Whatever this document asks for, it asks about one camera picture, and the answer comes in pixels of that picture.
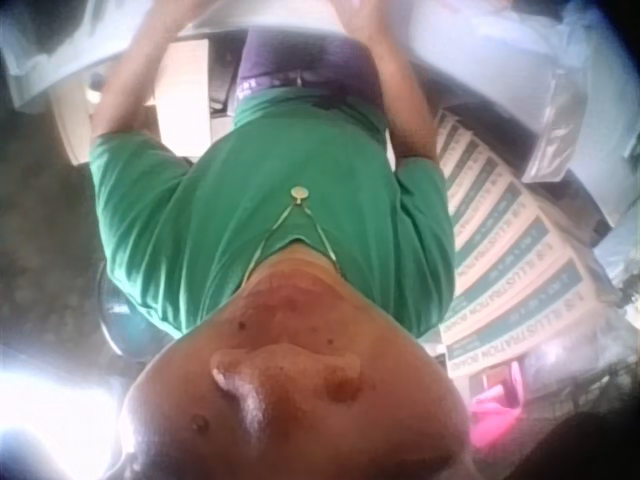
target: green shirt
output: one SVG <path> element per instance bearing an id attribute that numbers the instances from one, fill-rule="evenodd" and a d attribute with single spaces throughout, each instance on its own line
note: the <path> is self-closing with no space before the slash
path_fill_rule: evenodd
<path id="1" fill-rule="evenodd" d="M 416 337 L 442 321 L 454 241 L 440 169 L 412 158 L 394 174 L 384 117 L 353 99 L 318 106 L 323 98 L 301 89 L 254 95 L 193 167 L 142 133 L 94 146 L 109 275 L 155 325 L 178 338 L 223 306 L 296 186 L 309 190 L 306 205 L 351 285 Z M 296 208 L 260 260 L 296 241 L 328 256 Z"/>

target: hand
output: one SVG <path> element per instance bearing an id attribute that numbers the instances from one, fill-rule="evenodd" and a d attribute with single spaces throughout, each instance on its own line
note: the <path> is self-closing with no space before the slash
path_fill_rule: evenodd
<path id="1" fill-rule="evenodd" d="M 161 17 L 168 25 L 182 30 L 195 22 L 219 0 L 155 0 L 153 13 Z"/>
<path id="2" fill-rule="evenodd" d="M 346 32 L 371 47 L 388 39 L 388 0 L 330 0 Z"/>

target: purple pants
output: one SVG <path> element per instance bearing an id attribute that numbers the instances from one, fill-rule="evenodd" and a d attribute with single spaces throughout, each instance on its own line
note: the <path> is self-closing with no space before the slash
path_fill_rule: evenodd
<path id="1" fill-rule="evenodd" d="M 256 29 L 242 54 L 238 99 L 269 88 L 323 88 L 383 109 L 378 71 L 360 43 L 340 36 Z"/>

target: forearm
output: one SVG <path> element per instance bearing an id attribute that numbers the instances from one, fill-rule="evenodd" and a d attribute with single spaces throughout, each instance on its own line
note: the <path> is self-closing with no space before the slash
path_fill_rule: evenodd
<path id="1" fill-rule="evenodd" d="M 167 48 L 183 27 L 152 9 L 131 47 L 109 74 L 92 118 L 94 140 L 136 130 Z"/>
<path id="2" fill-rule="evenodd" d="M 391 37 L 369 45 L 389 121 L 391 143 L 399 164 L 409 157 L 437 163 L 437 127 L 411 63 Z"/>

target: man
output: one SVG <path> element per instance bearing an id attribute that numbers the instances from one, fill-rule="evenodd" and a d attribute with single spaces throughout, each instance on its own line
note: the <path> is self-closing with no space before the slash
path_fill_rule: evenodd
<path id="1" fill-rule="evenodd" d="M 157 1 L 103 92 L 108 271 L 177 339 L 126 400 L 133 478 L 474 475 L 464 406 L 415 340 L 454 292 L 434 119 L 386 2 L 332 3 L 357 42 L 310 60 L 302 37 L 251 34 L 235 129 L 192 168 L 136 119 L 211 0 Z"/>

